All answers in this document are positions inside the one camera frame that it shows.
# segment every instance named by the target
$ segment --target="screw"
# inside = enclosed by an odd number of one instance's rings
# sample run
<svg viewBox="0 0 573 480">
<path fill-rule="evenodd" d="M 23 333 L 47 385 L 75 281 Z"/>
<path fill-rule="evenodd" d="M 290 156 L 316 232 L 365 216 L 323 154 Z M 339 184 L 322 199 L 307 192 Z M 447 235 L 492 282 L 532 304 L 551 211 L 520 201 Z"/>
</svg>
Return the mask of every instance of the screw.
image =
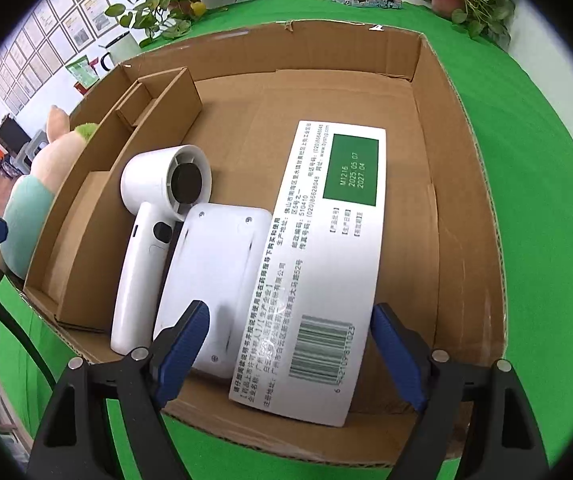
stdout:
<svg viewBox="0 0 573 480">
<path fill-rule="evenodd" d="M 513 365 L 506 359 L 500 359 L 495 364 L 497 365 L 497 368 L 503 372 L 510 372 L 513 369 Z"/>
<path fill-rule="evenodd" d="M 143 346 L 140 346 L 140 348 L 136 348 L 131 352 L 131 358 L 133 361 L 141 361 L 142 359 L 146 359 L 148 354 L 149 351 Z"/>
<path fill-rule="evenodd" d="M 84 364 L 84 359 L 82 359 L 79 356 L 75 356 L 75 357 L 71 358 L 71 360 L 69 361 L 68 367 L 71 370 L 77 370 L 83 364 Z"/>
<path fill-rule="evenodd" d="M 451 358 L 446 350 L 433 350 L 431 357 L 438 363 L 445 363 Z"/>
</svg>

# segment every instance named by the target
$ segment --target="black cable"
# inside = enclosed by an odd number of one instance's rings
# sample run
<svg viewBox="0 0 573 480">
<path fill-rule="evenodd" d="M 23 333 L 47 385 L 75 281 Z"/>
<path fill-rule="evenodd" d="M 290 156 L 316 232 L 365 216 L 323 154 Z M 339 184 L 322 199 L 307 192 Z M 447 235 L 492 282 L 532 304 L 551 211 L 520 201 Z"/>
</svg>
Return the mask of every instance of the black cable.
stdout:
<svg viewBox="0 0 573 480">
<path fill-rule="evenodd" d="M 28 355 L 33 359 L 35 364 L 38 366 L 46 382 L 49 384 L 51 389 L 55 388 L 55 378 L 49 370 L 48 365 L 38 352 L 38 349 L 33 345 L 31 339 L 29 339 L 26 332 L 24 332 L 23 328 L 15 321 L 14 317 L 8 313 L 8 311 L 4 308 L 4 306 L 0 303 L 0 322 L 15 336 L 15 338 L 20 342 L 20 344 L 24 347 Z"/>
</svg>

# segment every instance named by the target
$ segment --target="packaging box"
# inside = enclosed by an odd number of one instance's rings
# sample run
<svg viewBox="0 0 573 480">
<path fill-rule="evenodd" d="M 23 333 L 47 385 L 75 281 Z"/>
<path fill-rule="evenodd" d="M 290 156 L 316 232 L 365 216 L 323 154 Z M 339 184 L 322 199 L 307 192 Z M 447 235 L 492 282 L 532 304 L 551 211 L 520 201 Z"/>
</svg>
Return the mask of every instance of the packaging box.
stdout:
<svg viewBox="0 0 573 480">
<path fill-rule="evenodd" d="M 455 358 L 499 358 L 501 252 L 476 140 L 426 38 L 399 28 L 270 23 L 169 44 L 116 67 L 71 116 L 72 126 L 100 127 L 56 196 L 26 297 L 89 361 L 119 359 L 107 331 L 134 222 L 119 194 L 128 159 L 196 144 L 213 169 L 211 202 L 272 211 L 300 120 L 386 130 L 375 301 Z M 350 465 L 393 463 L 415 423 L 370 338 L 342 428 L 248 408 L 228 399 L 229 386 L 191 374 L 166 412 L 243 446 Z M 456 440 L 449 453 L 458 452 Z"/>
</svg>

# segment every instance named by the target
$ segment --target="computer monitor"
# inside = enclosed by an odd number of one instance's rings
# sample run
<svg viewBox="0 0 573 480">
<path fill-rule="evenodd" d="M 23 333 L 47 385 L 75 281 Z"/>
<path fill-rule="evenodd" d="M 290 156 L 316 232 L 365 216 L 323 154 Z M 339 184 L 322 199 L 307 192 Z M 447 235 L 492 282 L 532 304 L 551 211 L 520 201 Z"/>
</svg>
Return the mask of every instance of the computer monitor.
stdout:
<svg viewBox="0 0 573 480">
<path fill-rule="evenodd" d="M 0 144 L 10 156 L 17 156 L 27 142 L 31 140 L 15 119 L 6 116 L 0 124 Z"/>
</svg>

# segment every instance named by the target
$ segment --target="white label card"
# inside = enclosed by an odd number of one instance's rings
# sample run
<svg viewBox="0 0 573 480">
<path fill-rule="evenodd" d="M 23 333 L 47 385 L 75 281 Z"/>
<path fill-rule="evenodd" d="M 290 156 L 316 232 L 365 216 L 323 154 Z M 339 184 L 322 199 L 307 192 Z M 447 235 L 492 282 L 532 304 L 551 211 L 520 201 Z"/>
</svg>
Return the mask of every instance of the white label card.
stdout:
<svg viewBox="0 0 573 480">
<path fill-rule="evenodd" d="M 300 121 L 229 397 L 342 426 L 380 262 L 386 131 Z"/>
</svg>

